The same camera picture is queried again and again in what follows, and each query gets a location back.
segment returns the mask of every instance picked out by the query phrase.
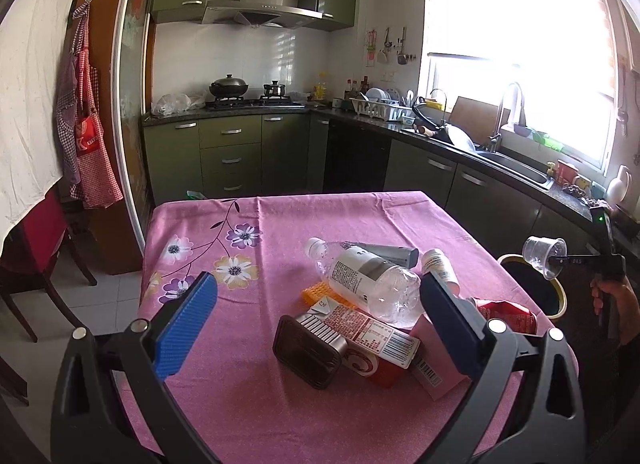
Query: dark dishwasher panel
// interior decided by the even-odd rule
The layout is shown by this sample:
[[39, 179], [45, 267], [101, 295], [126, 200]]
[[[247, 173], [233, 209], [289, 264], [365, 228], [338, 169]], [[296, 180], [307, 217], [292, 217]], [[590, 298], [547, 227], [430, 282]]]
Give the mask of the dark dishwasher panel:
[[324, 193], [383, 191], [391, 139], [357, 125], [331, 121]]

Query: yellow flower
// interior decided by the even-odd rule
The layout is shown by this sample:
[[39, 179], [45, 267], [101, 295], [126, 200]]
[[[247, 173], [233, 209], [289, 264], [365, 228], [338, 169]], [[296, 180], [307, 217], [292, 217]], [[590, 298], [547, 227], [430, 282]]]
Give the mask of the yellow flower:
[[146, 286], [145, 296], [142, 299], [145, 300], [146, 297], [156, 294], [160, 284], [162, 284], [162, 276], [160, 275], [160, 271], [156, 271], [151, 275], [149, 285]]
[[244, 289], [249, 286], [249, 281], [258, 279], [258, 267], [242, 255], [222, 257], [213, 266], [213, 276], [229, 289]]

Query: flower print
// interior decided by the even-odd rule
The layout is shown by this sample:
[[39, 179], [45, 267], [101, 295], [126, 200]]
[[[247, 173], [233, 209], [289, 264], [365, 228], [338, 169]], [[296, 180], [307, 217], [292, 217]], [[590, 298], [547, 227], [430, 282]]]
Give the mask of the flower print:
[[213, 276], [229, 289], [244, 289], [249, 286], [249, 281], [258, 279], [258, 267], [241, 255], [222, 257], [213, 266]]
[[160, 284], [162, 284], [162, 276], [160, 275], [160, 271], [156, 271], [151, 275], [149, 284], [146, 286], [145, 296], [142, 299], [145, 300], [146, 297], [156, 294]]
[[164, 284], [164, 297], [158, 298], [160, 303], [167, 303], [170, 300], [180, 298], [183, 293], [189, 288], [196, 277], [191, 275], [186, 276], [184, 279], [172, 279], [168, 284]]
[[238, 224], [226, 234], [226, 239], [231, 240], [231, 247], [244, 249], [254, 247], [260, 242], [260, 230], [248, 224]]
[[178, 237], [178, 235], [174, 235], [174, 237], [171, 238], [164, 247], [161, 258], [169, 264], [181, 262], [191, 255], [192, 246], [193, 242], [189, 242], [187, 237]]

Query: barcode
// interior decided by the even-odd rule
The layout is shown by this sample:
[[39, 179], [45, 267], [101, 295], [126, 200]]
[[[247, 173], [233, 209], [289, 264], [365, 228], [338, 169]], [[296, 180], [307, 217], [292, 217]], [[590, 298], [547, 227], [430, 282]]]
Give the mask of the barcode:
[[356, 287], [358, 287], [358, 272], [343, 264], [341, 261], [335, 263], [331, 278], [349, 289], [352, 293], [356, 292]]
[[433, 368], [425, 360], [420, 359], [417, 362], [417, 367], [434, 388], [442, 383], [442, 378], [434, 372]]
[[408, 363], [411, 361], [411, 357], [414, 353], [412, 338], [401, 335], [398, 332], [394, 332], [391, 334], [389, 341], [386, 342], [385, 348], [382, 349], [382, 353], [401, 361], [402, 363]]

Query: window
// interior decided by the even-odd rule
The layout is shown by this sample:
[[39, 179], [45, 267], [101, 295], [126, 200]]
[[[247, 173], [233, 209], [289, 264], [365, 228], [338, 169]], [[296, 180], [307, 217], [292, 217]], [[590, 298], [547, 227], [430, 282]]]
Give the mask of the window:
[[431, 57], [428, 88], [450, 108], [457, 96], [497, 105], [519, 82], [527, 125], [602, 168], [615, 79], [604, 0], [426, 0], [425, 20], [424, 53], [491, 60]]

